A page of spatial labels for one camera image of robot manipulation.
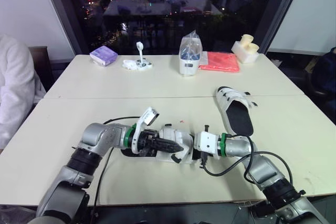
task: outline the person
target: person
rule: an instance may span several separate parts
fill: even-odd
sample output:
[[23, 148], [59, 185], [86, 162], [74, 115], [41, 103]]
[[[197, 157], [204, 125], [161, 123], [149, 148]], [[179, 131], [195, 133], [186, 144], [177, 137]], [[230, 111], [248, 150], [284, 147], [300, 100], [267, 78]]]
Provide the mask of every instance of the person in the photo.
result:
[[0, 153], [46, 91], [27, 46], [0, 34]]

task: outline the floor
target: floor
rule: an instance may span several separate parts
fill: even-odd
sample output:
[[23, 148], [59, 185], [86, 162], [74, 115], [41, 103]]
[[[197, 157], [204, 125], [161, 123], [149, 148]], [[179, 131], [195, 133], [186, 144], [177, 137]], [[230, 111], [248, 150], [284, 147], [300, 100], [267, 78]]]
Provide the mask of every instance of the floor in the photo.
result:
[[[313, 205], [336, 224], [336, 195], [311, 199]], [[276, 224], [277, 218], [254, 217], [244, 204], [198, 204], [151, 207], [103, 207], [99, 209], [97, 224]]]

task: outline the dark chair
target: dark chair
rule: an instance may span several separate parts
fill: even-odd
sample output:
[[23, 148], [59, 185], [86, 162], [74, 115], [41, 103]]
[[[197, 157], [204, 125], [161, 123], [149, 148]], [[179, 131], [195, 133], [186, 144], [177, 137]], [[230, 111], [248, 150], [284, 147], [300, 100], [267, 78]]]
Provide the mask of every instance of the dark chair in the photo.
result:
[[35, 71], [40, 77], [43, 87], [48, 91], [55, 80], [51, 71], [47, 47], [29, 47], [29, 50], [33, 57]]

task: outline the black insole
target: black insole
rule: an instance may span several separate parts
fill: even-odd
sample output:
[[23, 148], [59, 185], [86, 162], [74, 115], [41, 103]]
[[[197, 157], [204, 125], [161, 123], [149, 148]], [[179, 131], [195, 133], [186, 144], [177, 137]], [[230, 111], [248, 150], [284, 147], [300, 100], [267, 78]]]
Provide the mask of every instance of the black insole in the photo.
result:
[[231, 129], [238, 135], [251, 136], [253, 126], [247, 108], [238, 101], [232, 101], [226, 110]]

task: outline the window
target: window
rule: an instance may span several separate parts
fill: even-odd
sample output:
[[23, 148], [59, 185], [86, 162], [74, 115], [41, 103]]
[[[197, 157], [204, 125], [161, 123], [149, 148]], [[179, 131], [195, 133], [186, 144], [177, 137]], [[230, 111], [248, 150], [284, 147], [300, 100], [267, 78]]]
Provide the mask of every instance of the window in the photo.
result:
[[203, 50], [230, 51], [254, 35], [269, 0], [71, 0], [88, 51], [106, 45], [119, 54], [176, 54], [196, 30]]

